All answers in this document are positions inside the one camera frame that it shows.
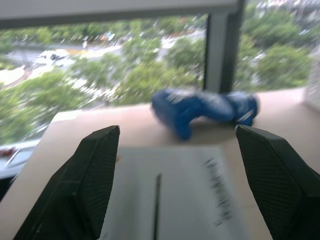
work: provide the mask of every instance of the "window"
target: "window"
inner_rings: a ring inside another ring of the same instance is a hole
[[[233,89],[248,92],[302,87],[320,37],[320,3],[249,2],[243,16]]]
[[[0,145],[62,111],[148,103],[204,85],[207,15],[0,30]]]

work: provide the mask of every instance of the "blue game controller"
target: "blue game controller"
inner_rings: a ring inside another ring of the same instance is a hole
[[[152,108],[161,122],[184,140],[192,135],[189,123],[198,117],[251,126],[258,114],[257,98],[252,94],[217,94],[177,88],[155,93],[152,96]]]

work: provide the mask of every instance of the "black line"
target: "black line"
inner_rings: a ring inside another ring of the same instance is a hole
[[[155,204],[154,204],[154,216],[153,216],[153,240],[158,240],[161,180],[162,180],[162,174],[159,174],[158,176],[156,176]]]

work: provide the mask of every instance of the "red object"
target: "red object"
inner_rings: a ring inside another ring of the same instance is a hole
[[[9,148],[9,149],[0,149],[0,157],[9,157],[11,156],[16,149],[14,147]]]

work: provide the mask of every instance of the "table surface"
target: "table surface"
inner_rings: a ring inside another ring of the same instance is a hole
[[[303,104],[303,89],[260,93],[258,97],[260,114],[254,127],[287,139],[307,164],[320,172],[320,113]],[[157,121],[150,105],[137,105],[59,113],[0,204],[2,240],[13,239],[52,174],[74,153],[80,140],[111,125],[120,126],[120,146],[221,145],[252,239],[272,239],[250,191],[232,126],[198,119],[191,125],[192,138],[181,141]]]

